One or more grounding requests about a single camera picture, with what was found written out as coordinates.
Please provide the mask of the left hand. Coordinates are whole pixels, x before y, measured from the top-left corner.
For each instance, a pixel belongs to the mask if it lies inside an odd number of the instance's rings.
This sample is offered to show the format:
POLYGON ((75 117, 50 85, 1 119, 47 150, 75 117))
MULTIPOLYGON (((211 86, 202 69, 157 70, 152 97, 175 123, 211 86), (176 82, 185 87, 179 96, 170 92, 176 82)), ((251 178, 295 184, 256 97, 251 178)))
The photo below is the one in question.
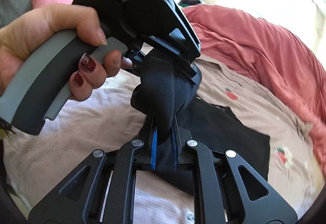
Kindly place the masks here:
MULTIPOLYGON (((78 37, 95 47, 107 39, 95 9, 79 5, 53 4, 28 11, 1 29, 1 92, 3 93, 25 60, 46 40, 61 30, 75 29, 78 37)), ((105 55, 102 63, 83 55, 78 70, 69 79, 71 100, 87 100, 93 90, 121 68, 133 68, 118 50, 105 55)))

